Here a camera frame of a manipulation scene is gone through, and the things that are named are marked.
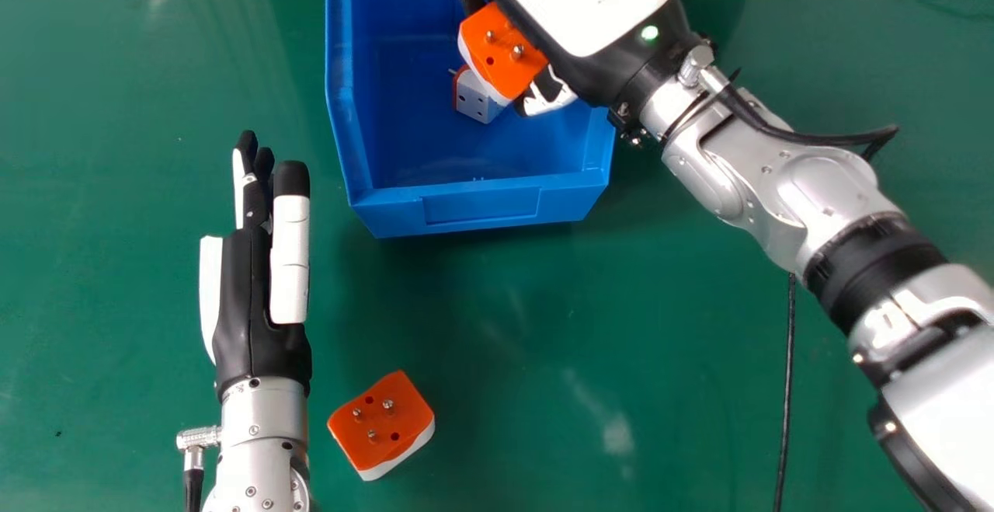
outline robotic hand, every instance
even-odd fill
[[[897,127],[794,133],[732,87],[680,0],[492,1],[564,86],[608,107],[620,132],[660,141],[663,164],[708,211],[820,300],[878,390],[874,437],[923,505],[994,509],[990,286],[949,263],[841,148],[879,147]]]
[[[201,510],[203,449],[220,446],[206,512],[308,511],[310,176],[303,162],[273,172],[273,152],[251,131],[231,164],[235,231],[200,244],[201,331],[221,426],[176,437],[186,510]]]

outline green table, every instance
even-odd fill
[[[798,129],[904,133],[881,182],[994,277],[994,0],[686,0]],[[345,202],[324,0],[0,0],[0,509],[181,508],[219,419],[196,247],[252,127],[313,176],[313,488],[326,511],[765,510],[784,287],[649,153],[577,225],[377,242]],[[328,414],[406,370],[433,441],[362,483]],[[906,510],[872,389],[802,295],[789,510]]]

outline green light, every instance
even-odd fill
[[[659,37],[659,28],[650,24],[642,30],[642,39],[646,42],[651,42]]]

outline orange block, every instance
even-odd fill
[[[434,413],[404,371],[388,374],[331,414],[328,430],[363,481],[400,465],[434,434]]]
[[[501,13],[497,3],[487,3],[459,26],[459,38],[465,44],[476,74],[490,83],[504,98],[521,96],[549,64],[542,52],[515,28]]]

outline blue container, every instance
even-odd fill
[[[582,102],[485,126],[452,109],[459,0],[327,0],[327,95],[349,204],[373,235],[581,221],[614,133]]]

